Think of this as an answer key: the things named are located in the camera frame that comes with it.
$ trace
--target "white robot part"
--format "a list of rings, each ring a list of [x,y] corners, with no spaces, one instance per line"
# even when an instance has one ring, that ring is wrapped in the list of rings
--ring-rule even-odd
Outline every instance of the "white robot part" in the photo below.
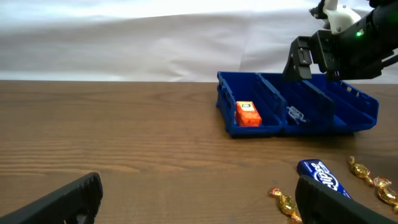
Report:
[[[324,28],[330,28],[332,34],[339,34],[358,22],[361,16],[347,6],[338,4],[338,0],[325,0],[323,13],[328,16],[325,19]]]

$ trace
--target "wooden table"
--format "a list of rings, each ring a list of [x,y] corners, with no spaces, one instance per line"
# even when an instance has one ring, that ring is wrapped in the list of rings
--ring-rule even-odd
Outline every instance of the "wooden table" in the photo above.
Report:
[[[319,158],[356,201],[398,221],[346,163],[398,183],[398,86],[357,87],[380,102],[369,131],[231,139],[215,83],[1,82],[0,216],[97,171],[96,223],[288,223],[268,190],[294,195],[298,161]]]

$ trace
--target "blue plastic tray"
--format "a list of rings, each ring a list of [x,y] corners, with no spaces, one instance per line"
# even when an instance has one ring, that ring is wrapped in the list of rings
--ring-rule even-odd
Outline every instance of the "blue plastic tray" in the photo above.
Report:
[[[377,122],[376,99],[343,81],[327,82],[323,74],[309,81],[285,82],[276,73],[218,72],[218,80],[217,107],[232,136],[352,133]],[[236,124],[237,101],[253,101],[262,118],[259,127]],[[289,122],[288,106],[297,108],[310,122]]]

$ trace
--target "label on orange box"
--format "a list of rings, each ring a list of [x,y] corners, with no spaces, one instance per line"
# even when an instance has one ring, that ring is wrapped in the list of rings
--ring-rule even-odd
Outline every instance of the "label on orange box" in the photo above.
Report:
[[[251,101],[237,101],[235,119],[238,126],[260,126],[261,117]]]

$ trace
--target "black object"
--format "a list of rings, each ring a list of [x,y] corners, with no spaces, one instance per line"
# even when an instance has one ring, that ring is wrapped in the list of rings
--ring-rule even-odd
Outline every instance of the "black object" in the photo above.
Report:
[[[92,224],[103,190],[92,172],[0,218],[1,224]]]
[[[375,78],[384,67],[398,62],[398,56],[382,62],[398,48],[398,0],[369,3],[376,8],[338,35],[319,30],[312,37],[297,37],[290,46],[284,79],[311,79],[310,52],[329,81]],[[324,19],[323,4],[324,0],[310,13]]]
[[[397,224],[307,175],[298,180],[295,198],[304,224]]]

